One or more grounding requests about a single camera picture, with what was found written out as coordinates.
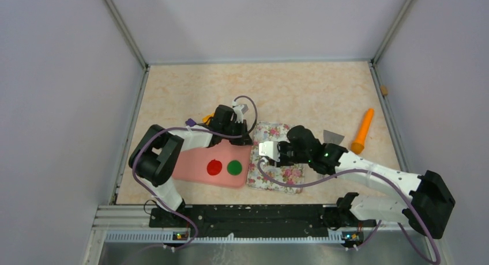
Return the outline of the floral patterned tray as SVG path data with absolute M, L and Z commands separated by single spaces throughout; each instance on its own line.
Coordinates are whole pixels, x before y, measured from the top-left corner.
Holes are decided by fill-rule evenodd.
M 292 128 L 291 124 L 272 123 L 259 121 L 252 132 L 253 147 L 251 148 L 249 170 L 247 173 L 247 185 L 251 188 L 280 191 L 288 194 L 299 194 L 302 188 L 285 187 L 278 185 L 264 178 L 257 168 L 258 162 L 261 160 L 259 156 L 258 145 L 265 141 L 286 141 L 287 132 Z M 275 180 L 286 184 L 302 184 L 304 183 L 304 165 L 297 164 L 293 166 L 275 167 L 268 163 L 261 166 L 262 170 Z

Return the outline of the pink plastic tray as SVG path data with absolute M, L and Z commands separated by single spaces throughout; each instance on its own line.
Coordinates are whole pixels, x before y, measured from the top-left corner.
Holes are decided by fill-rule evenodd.
M 235 146 L 222 141 L 213 147 L 183 151 L 172 177 L 219 187 L 243 187 L 247 181 L 251 150 L 251 146 Z

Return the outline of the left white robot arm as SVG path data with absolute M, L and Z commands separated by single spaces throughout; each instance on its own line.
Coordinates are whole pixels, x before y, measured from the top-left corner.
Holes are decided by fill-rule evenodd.
M 191 119 L 185 127 L 154 124 L 132 152 L 128 166 L 164 209 L 163 220 L 170 226 L 185 219 L 174 178 L 229 188 L 244 185 L 253 145 L 244 119 L 247 109 L 245 104 L 219 105 L 200 124 Z

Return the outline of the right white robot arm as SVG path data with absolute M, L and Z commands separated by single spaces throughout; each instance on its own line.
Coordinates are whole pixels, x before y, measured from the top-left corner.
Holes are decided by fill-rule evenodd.
M 284 141 L 267 142 L 271 164 L 306 164 L 321 175 L 354 181 L 385 194 L 376 198 L 350 192 L 337 202 L 346 226 L 382 220 L 408 224 L 418 233 L 441 239 L 456 201 L 439 173 L 391 169 L 368 161 L 334 143 L 322 143 L 304 126 L 291 128 Z

